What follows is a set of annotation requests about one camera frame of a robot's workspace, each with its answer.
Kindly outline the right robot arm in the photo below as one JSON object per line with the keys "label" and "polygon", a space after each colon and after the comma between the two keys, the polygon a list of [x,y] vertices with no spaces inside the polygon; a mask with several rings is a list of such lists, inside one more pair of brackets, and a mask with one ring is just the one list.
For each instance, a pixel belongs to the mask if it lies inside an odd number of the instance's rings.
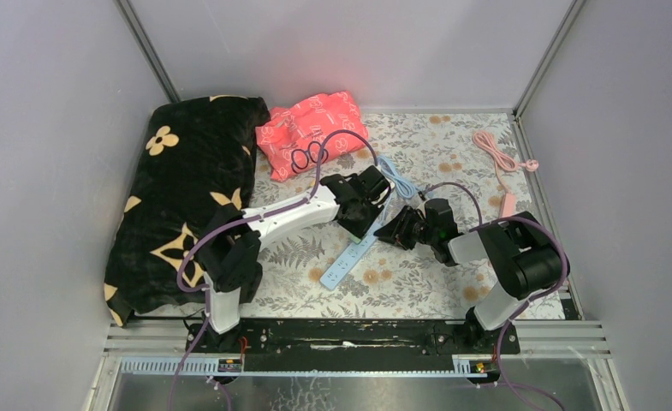
{"label": "right robot arm", "polygon": [[497,329],[515,319],[531,301],[559,288],[570,265],[556,238],[527,211],[460,232],[449,202],[427,200],[423,210],[404,206],[374,233],[377,239],[404,250],[422,244],[446,266],[486,259],[497,282],[487,296],[467,311],[463,339],[484,353],[497,342]]}

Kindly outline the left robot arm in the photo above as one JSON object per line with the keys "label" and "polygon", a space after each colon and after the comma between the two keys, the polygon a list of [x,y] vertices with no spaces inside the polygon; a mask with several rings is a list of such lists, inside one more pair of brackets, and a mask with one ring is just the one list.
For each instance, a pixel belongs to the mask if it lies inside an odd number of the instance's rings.
{"label": "left robot arm", "polygon": [[240,306],[253,299],[263,276],[261,251],[301,229],[329,222],[362,240],[391,193],[387,178],[370,166],[359,174],[325,176],[314,192],[276,204],[243,210],[223,206],[192,250],[205,272],[205,340],[219,352],[237,344]]}

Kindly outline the blue power strip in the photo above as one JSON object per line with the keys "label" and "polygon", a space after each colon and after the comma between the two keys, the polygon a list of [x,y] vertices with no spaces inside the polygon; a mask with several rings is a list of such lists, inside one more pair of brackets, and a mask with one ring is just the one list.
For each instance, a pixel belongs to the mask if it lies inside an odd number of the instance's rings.
{"label": "blue power strip", "polygon": [[376,242],[376,237],[373,234],[376,229],[381,228],[387,222],[390,213],[390,203],[396,198],[400,198],[404,201],[410,200],[416,196],[419,191],[416,185],[411,183],[397,171],[395,164],[391,160],[385,156],[379,155],[377,157],[377,163],[378,168],[390,182],[390,187],[395,190],[395,193],[391,194],[385,201],[384,210],[366,232],[366,237],[361,240],[352,240],[320,278],[320,283],[330,291],[333,291],[341,283],[346,275],[366,255],[369,248]]}

